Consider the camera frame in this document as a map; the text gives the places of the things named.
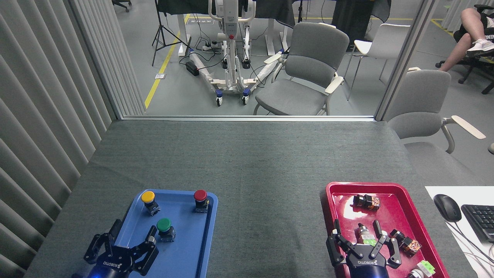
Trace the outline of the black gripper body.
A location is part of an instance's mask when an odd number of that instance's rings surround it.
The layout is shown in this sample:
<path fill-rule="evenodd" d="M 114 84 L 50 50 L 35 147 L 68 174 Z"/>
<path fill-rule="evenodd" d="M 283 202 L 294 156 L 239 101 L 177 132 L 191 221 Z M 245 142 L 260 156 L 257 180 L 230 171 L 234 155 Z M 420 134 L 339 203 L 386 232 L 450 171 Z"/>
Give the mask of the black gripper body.
<path fill-rule="evenodd" d="M 351 278 L 388 278 L 386 259 L 381 253 L 372 256 L 373 245 L 354 244 L 347 251 L 346 264 Z"/>
<path fill-rule="evenodd" d="M 98 247 L 89 247 L 86 251 L 88 264 L 95 264 L 88 278 L 128 278 L 134 271 L 135 248 L 113 246 L 97 257 L 98 252 Z"/>

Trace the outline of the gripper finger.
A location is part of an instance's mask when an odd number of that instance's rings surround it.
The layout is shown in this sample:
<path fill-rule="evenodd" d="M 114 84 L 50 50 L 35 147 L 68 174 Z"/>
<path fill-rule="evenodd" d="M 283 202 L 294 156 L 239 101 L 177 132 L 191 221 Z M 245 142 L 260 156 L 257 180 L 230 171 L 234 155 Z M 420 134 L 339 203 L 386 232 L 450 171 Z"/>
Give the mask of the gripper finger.
<path fill-rule="evenodd" d="M 131 248 L 131 269 L 141 276 L 146 276 L 155 261 L 159 250 L 156 248 L 155 235 L 157 227 L 152 225 L 145 236 L 145 240 Z"/>
<path fill-rule="evenodd" d="M 378 236 L 378 241 L 374 245 L 374 248 L 372 248 L 369 258 L 372 260 L 377 259 L 377 255 L 381 251 L 382 246 L 386 245 L 388 248 L 389 258 L 386 260 L 384 266 L 399 268 L 402 264 L 402 259 L 397 239 L 390 237 L 388 232 L 381 229 L 381 224 L 378 220 L 373 221 L 373 227 L 376 235 Z"/>
<path fill-rule="evenodd" d="M 116 219 L 110 228 L 109 232 L 103 234 L 95 234 L 93 237 L 90 246 L 84 255 L 84 260 L 88 262 L 88 264 L 96 264 L 97 256 L 100 253 L 100 248 L 104 245 L 105 253 L 108 253 L 106 257 L 113 256 L 113 247 L 116 238 L 122 228 L 122 220 Z"/>
<path fill-rule="evenodd" d="M 340 264 L 346 264 L 346 256 L 342 255 L 337 248 L 339 246 L 341 250 L 343 250 L 346 255 L 351 254 L 358 257 L 358 253 L 356 253 L 356 246 L 348 241 L 342 234 L 340 230 L 340 223 L 338 219 L 335 219 L 333 222 L 334 229 L 328 235 L 328 239 L 326 241 L 328 253 L 330 256 L 331 264 L 333 267 L 336 267 Z"/>

